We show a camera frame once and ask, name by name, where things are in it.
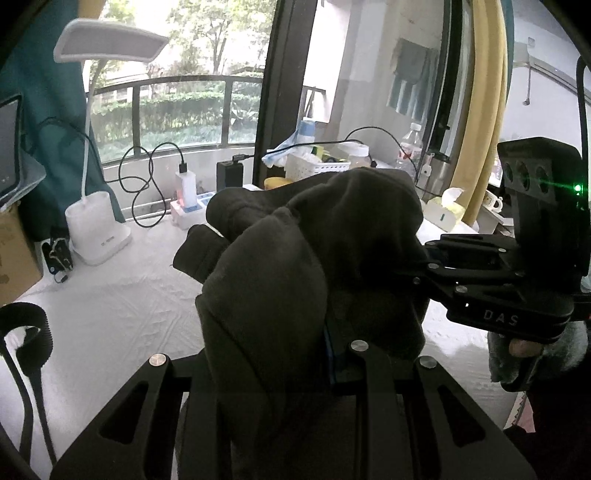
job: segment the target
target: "teal curtain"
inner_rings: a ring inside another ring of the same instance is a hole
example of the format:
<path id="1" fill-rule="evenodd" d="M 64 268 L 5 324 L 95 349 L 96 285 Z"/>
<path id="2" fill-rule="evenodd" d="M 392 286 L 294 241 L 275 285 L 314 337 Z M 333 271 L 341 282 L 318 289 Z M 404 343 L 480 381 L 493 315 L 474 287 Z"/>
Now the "teal curtain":
<path id="1" fill-rule="evenodd" d="M 512 0 L 501 0 L 501 6 L 505 17 L 505 29 L 507 30 L 507 98 L 509 98 L 509 88 L 511 87 L 511 77 L 513 75 L 513 56 L 515 54 L 515 15 Z"/>
<path id="2" fill-rule="evenodd" d="M 16 93 L 23 97 L 25 149 L 35 145 L 34 157 L 47 177 L 23 198 L 20 214 L 35 241 L 50 236 L 52 226 L 66 225 L 64 211 L 80 200 L 84 143 L 81 136 L 49 124 L 58 117 L 84 131 L 86 94 L 80 63 L 55 63 L 53 47 L 66 24 L 78 15 L 78 0 L 52 0 L 29 25 L 0 70 L 0 100 Z M 105 183 L 100 159 L 90 149 L 87 193 L 109 192 L 115 218 L 124 217 L 113 191 Z"/>

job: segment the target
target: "desk lamp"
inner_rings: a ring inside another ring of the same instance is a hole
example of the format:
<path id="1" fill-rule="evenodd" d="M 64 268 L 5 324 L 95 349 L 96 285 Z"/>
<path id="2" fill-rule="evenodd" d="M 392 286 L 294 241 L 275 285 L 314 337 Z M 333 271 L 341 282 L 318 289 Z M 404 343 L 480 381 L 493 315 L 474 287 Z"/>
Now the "desk lamp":
<path id="1" fill-rule="evenodd" d="M 76 18 L 66 25 L 53 50 L 58 63 L 98 60 L 86 102 L 85 133 L 90 134 L 90 110 L 96 81 L 108 60 L 153 61 L 167 37 L 128 25 Z M 82 198 L 66 209 L 71 249 L 88 265 L 99 265 L 131 241 L 131 230 L 115 220 L 107 192 L 86 195 L 89 140 L 84 142 Z"/>

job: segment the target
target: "screw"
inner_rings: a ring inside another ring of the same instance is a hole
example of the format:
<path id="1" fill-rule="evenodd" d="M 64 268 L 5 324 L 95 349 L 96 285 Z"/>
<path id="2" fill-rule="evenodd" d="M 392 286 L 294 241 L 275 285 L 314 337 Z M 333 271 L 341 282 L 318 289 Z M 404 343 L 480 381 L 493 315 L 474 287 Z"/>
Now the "screw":
<path id="1" fill-rule="evenodd" d="M 152 367 L 160 367 L 160 365 L 164 365 L 166 363 L 166 356 L 162 353 L 155 353 L 150 357 L 150 365 Z"/>
<path id="2" fill-rule="evenodd" d="M 437 366 L 437 360 L 435 360 L 432 356 L 424 355 L 418 359 L 418 362 L 421 364 L 422 367 L 428 368 L 431 370 Z"/>
<path id="3" fill-rule="evenodd" d="M 365 352 L 369 348 L 369 345 L 363 340 L 353 340 L 351 342 L 351 348 L 356 352 Z"/>

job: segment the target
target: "lamp head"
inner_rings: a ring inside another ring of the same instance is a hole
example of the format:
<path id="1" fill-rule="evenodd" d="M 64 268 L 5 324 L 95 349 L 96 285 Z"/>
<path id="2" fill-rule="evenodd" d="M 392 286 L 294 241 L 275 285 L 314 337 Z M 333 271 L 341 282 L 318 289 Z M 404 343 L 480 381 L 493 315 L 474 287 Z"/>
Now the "lamp head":
<path id="1" fill-rule="evenodd" d="M 69 22 L 56 47 L 58 63 L 84 60 L 153 61 L 168 38 L 129 25 L 76 18 Z"/>

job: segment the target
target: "white tissue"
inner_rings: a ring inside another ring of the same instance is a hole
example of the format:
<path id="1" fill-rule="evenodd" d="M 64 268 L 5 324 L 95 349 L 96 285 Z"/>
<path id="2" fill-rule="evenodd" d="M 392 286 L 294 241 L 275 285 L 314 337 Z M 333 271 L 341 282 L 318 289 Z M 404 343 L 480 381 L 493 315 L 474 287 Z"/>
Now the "white tissue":
<path id="1" fill-rule="evenodd" d="M 441 205 L 444 208 L 451 206 L 463 192 L 464 189 L 459 188 L 447 189 L 441 196 Z"/>

